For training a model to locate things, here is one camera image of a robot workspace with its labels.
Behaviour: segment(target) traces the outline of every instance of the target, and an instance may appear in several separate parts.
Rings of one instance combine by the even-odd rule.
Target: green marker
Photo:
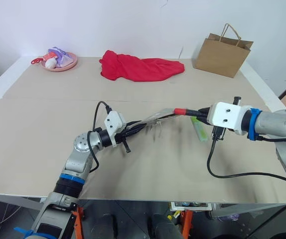
[[[199,141],[206,142],[208,140],[207,133],[204,130],[203,123],[199,121],[195,116],[191,117],[192,124],[196,130]]]

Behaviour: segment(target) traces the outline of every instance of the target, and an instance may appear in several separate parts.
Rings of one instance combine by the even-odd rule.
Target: brown paper bag
[[[229,26],[238,39],[224,37]],[[233,78],[250,53],[252,44],[252,41],[241,40],[236,30],[227,23],[220,36],[210,33],[205,39],[194,68]]]

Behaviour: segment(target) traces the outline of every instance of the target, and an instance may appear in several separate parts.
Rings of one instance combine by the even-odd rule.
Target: white wall
[[[277,95],[286,88],[286,0],[0,0],[0,75],[20,55],[58,46],[190,58],[231,23],[254,41],[249,63]]]

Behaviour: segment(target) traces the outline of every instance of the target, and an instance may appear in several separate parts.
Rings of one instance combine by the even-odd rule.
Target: beige tabletop
[[[80,58],[66,72],[30,66],[0,100],[0,194],[46,196],[70,155],[74,138],[92,128],[99,100],[126,121],[143,120],[163,108],[199,109],[232,102],[268,110],[247,79],[192,68],[163,82],[110,81],[100,75],[98,58]],[[97,126],[103,126],[105,111]],[[210,135],[211,126],[204,126]],[[98,153],[100,167],[83,188],[82,198],[285,203],[286,182],[264,176],[217,179],[206,169],[211,141],[200,142],[189,117],[177,117],[142,130],[123,146]],[[212,159],[217,174],[248,171],[286,176],[275,145],[225,134]]]

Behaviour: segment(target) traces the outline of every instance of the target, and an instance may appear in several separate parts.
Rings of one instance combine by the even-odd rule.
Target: red cloth
[[[178,61],[159,58],[139,59],[135,56],[106,51],[102,59],[101,75],[115,81],[124,77],[132,81],[163,81],[184,72],[184,65]]]

